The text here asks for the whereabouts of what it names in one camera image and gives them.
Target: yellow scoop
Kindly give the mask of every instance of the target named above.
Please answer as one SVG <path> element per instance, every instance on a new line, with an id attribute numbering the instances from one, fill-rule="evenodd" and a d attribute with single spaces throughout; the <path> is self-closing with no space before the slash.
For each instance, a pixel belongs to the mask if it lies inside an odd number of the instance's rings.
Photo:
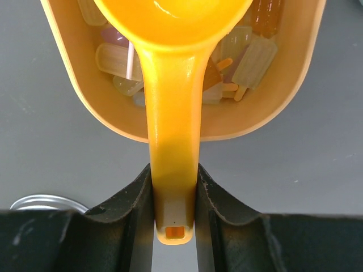
<path id="1" fill-rule="evenodd" d="M 192 237 L 205 68 L 251 2 L 95 0 L 140 58 L 155 221 L 164 244 L 184 244 Z"/>

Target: silver metal rim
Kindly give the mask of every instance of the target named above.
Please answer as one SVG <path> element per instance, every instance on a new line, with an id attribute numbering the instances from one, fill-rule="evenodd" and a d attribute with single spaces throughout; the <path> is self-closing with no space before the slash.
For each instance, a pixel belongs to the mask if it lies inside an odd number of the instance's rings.
<path id="1" fill-rule="evenodd" d="M 77 201 L 51 194 L 32 194 L 15 201 L 10 210 L 77 210 L 84 214 L 88 208 Z"/>

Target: white stick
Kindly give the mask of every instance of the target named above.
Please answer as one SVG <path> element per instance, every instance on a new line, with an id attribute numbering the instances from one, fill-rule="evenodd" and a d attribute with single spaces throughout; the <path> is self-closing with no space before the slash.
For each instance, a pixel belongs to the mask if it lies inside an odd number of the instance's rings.
<path id="1" fill-rule="evenodd" d="M 134 65 L 134 45 L 129 41 L 129 51 L 127 54 L 127 69 L 126 69 L 126 78 L 132 79 L 132 69 Z"/>

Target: gray surface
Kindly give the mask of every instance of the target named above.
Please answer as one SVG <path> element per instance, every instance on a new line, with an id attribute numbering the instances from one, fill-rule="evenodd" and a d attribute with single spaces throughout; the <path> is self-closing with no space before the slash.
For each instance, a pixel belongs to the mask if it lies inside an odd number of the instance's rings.
<path id="1" fill-rule="evenodd" d="M 201 145 L 207 171 L 259 211 L 363 214 L 363 8 L 328 0 L 309 73 L 263 128 Z M 0 4 L 0 208 L 32 193 L 93 206 L 132 181 L 147 145 L 76 97 L 39 0 Z M 195 241 L 155 242 L 154 271 L 196 271 Z"/>

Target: tabletop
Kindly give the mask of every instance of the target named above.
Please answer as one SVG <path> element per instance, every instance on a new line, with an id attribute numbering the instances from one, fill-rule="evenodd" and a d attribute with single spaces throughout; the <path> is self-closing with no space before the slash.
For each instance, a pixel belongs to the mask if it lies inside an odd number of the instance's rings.
<path id="1" fill-rule="evenodd" d="M 76 96 L 39 0 L 0 4 L 0 208 L 50 193 L 88 207 L 128 185 L 148 146 L 97 121 Z M 257 131 L 201 144 L 227 191 L 269 213 L 363 214 L 363 7 L 328 0 L 296 97 Z M 195 240 L 154 242 L 153 271 L 197 271 Z"/>

